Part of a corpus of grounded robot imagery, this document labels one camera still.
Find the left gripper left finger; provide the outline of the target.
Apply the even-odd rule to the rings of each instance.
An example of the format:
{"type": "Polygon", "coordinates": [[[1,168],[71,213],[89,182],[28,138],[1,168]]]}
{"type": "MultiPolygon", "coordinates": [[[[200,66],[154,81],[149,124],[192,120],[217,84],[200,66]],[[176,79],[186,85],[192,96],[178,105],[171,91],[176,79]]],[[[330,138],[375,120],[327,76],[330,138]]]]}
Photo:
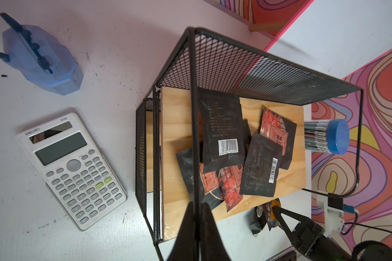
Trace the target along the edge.
{"type": "Polygon", "coordinates": [[[196,221],[193,203],[187,205],[179,233],[168,261],[195,261],[196,221]]]}

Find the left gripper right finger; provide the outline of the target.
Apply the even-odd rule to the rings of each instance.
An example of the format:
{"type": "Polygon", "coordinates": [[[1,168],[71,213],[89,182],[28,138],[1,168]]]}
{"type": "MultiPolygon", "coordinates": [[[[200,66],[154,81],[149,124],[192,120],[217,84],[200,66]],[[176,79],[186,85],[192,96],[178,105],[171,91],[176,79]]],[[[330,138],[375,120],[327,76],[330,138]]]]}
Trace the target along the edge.
{"type": "Polygon", "coordinates": [[[202,261],[230,261],[210,206],[207,203],[201,205],[199,235],[202,261]]]}

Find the orange black tea bag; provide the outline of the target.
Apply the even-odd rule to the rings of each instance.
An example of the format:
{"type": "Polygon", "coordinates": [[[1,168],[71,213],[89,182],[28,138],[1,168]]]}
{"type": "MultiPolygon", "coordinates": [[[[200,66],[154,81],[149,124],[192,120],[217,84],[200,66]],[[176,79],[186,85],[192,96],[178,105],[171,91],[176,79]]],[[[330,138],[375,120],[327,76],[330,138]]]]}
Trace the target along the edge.
{"type": "Polygon", "coordinates": [[[269,228],[269,230],[276,227],[281,227],[280,222],[277,220],[272,210],[272,208],[275,206],[281,207],[280,199],[274,199],[270,202],[255,207],[253,221],[250,224],[250,229],[253,236],[257,237],[266,226],[269,228]]]}

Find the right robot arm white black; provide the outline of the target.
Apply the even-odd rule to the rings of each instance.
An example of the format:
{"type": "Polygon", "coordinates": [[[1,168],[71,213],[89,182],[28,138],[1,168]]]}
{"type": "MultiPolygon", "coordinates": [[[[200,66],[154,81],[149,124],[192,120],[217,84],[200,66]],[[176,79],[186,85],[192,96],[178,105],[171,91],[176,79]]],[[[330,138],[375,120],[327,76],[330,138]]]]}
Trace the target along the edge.
{"type": "Polygon", "coordinates": [[[392,248],[374,240],[359,243],[349,254],[311,218],[274,206],[273,214],[292,246],[311,261],[392,261],[392,248]]]}

